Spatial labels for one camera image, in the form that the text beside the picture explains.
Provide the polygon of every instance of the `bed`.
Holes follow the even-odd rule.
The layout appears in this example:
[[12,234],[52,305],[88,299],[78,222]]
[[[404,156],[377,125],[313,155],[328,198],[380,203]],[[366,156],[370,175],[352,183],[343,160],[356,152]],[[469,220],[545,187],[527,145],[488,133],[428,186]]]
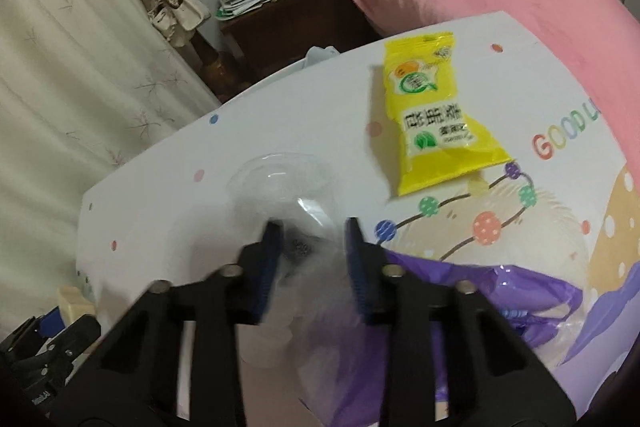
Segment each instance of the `bed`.
[[[640,24],[619,0],[353,0],[382,36],[503,10],[534,33],[602,110],[640,176]],[[514,71],[514,82],[518,74]]]

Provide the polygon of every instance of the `blue dot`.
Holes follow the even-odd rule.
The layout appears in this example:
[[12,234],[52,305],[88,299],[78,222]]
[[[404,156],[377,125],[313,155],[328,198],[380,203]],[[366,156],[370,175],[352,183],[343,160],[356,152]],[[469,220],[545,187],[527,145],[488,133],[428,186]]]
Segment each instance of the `blue dot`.
[[384,221],[380,221],[376,225],[376,237],[380,241],[391,241],[394,237],[396,237],[396,231],[398,227],[393,221],[389,221],[388,219]]

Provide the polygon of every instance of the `white table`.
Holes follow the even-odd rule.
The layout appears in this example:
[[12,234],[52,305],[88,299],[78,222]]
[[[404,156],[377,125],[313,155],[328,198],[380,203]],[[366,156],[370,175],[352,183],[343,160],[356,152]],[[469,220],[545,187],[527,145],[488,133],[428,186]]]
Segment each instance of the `white table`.
[[[428,32],[441,30],[456,36],[453,61],[462,107],[488,126],[558,200],[578,208],[578,219],[594,223],[594,232],[584,238],[586,251],[593,250],[612,181],[625,164],[608,128],[600,118],[583,133],[591,139],[571,140],[556,151],[553,161],[542,160],[531,145],[534,135],[545,134],[575,105],[588,101],[582,88],[535,36],[505,13],[443,23]],[[257,156],[276,152],[318,156],[335,177],[339,215],[358,216],[370,241],[376,239],[373,231],[380,220],[399,222],[416,213],[424,191],[400,199],[394,196],[398,133],[385,116],[383,42],[332,58],[223,105],[85,194],[78,270],[90,282],[104,327],[109,328],[151,281],[168,279],[179,285],[202,279],[234,260],[242,245],[257,238],[239,234],[226,189],[238,169]],[[500,44],[504,52],[496,52],[492,44]],[[537,105],[536,110],[523,110],[522,100]],[[602,142],[598,155],[606,156],[606,161],[594,160],[594,140]],[[588,167],[576,169],[574,164]],[[562,176],[569,171],[571,182],[567,183]],[[594,178],[606,182],[594,185]],[[443,198],[460,189],[446,184],[429,194]],[[603,360],[593,374],[583,372],[582,380],[593,380],[594,388],[630,345],[628,337],[634,328],[637,333],[634,325],[621,337],[617,354]],[[566,364],[564,373],[570,375],[573,367],[590,363],[585,349],[570,367]],[[589,393],[567,389],[578,410],[584,410]],[[271,420],[258,409],[253,420],[270,425]],[[295,425],[295,418],[272,420],[274,425]]]

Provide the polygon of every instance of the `purple plastic bag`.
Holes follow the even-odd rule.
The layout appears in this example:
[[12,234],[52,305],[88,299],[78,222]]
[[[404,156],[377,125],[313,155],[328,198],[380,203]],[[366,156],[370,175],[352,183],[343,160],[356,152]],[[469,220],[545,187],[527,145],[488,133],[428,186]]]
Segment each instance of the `purple plastic bag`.
[[[470,280],[496,306],[530,347],[538,347],[558,334],[559,325],[582,303],[582,290],[553,277],[517,266],[463,266],[418,259],[387,251],[390,263],[411,270],[420,279],[453,286]],[[366,427],[379,419],[387,359],[387,327],[366,327],[353,302],[342,298],[318,303],[306,327],[307,349],[316,350],[318,363],[300,377],[308,390],[305,403],[328,427]],[[562,307],[561,317],[538,314]],[[442,353],[442,332],[433,328],[435,353]],[[331,363],[320,360],[332,353]],[[436,357],[436,400],[447,399],[444,360]]]

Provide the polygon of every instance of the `green leaf logo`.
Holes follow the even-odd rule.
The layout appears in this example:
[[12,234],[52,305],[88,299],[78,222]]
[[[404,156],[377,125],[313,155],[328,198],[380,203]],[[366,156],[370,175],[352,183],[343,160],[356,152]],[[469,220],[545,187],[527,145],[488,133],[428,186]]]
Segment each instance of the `green leaf logo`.
[[420,150],[430,149],[438,145],[435,137],[430,132],[422,132],[418,134],[414,139],[414,143]]

